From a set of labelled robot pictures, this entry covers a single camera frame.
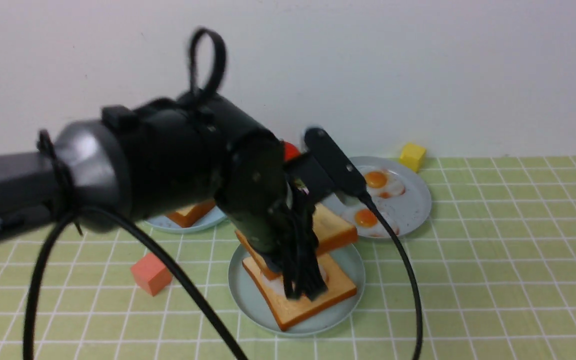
red block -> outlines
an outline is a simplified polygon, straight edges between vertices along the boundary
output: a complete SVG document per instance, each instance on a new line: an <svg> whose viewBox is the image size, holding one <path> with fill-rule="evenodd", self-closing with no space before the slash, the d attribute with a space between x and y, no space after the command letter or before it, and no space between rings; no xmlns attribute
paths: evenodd
<svg viewBox="0 0 576 360"><path fill-rule="evenodd" d="M297 146L290 142L283 141L283 160L288 161L293 158L299 157L302 153L299 151Z"/></svg>
<svg viewBox="0 0 576 360"><path fill-rule="evenodd" d="M135 283L151 296L156 296L172 281L172 275L166 265L149 252L130 268Z"/></svg>

grid pattern tablecloth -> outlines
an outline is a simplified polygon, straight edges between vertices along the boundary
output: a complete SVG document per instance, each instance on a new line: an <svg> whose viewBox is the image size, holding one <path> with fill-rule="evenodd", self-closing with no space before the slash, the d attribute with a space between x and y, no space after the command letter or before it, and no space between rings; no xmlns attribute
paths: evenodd
<svg viewBox="0 0 576 360"><path fill-rule="evenodd" d="M576 157L428 159L429 221L406 237L420 284L427 360L576 360ZM206 295L251 359L407 360L410 285L391 243L360 242L366 290L358 309L305 339L277 337L243 316L227 267L230 223L173 235L143 227ZM0 245L0 359L21 358L26 288L46 230ZM39 306L42 360L217 360L229 352L173 284L150 297L130 266L145 254L118 231L55 246Z"/></svg>

light blue plate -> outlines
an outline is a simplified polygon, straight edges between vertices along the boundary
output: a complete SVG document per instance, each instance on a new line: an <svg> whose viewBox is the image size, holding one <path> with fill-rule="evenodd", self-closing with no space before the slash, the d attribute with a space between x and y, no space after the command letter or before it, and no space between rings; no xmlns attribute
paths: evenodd
<svg viewBox="0 0 576 360"><path fill-rule="evenodd" d="M286 331L281 331L270 312L264 296L244 269L242 261L250 254L244 246L238 246L232 255L228 267L228 287L233 300L244 315L265 330L282 337L310 337L322 331L334 328L343 322L355 310L366 287L366 269L359 251L349 244L329 252L345 275L357 286L357 294L333 305Z"/></svg>
<svg viewBox="0 0 576 360"><path fill-rule="evenodd" d="M208 212L208 214L197 220L197 222L190 227L181 227L166 216L157 216L156 218L147 219L146 223L150 224L156 230L164 231L165 233L185 234L212 228L225 219L226 214L224 214L219 207L215 206L210 210L210 212Z"/></svg>
<svg viewBox="0 0 576 360"><path fill-rule="evenodd" d="M399 227L398 235L400 237L410 234L428 219L430 210L433 207L433 200L428 186L414 171L396 161L381 157L358 156L351 157L350 161L360 171L364 167L386 169L404 183L406 192L400 196L386 199L373 197L376 203L381 203L384 207L392 210L390 216ZM321 203L339 216L348 209L335 194L325 198ZM362 238L391 241L390 237L369 235L370 231L365 227L357 227L357 231Z"/></svg>

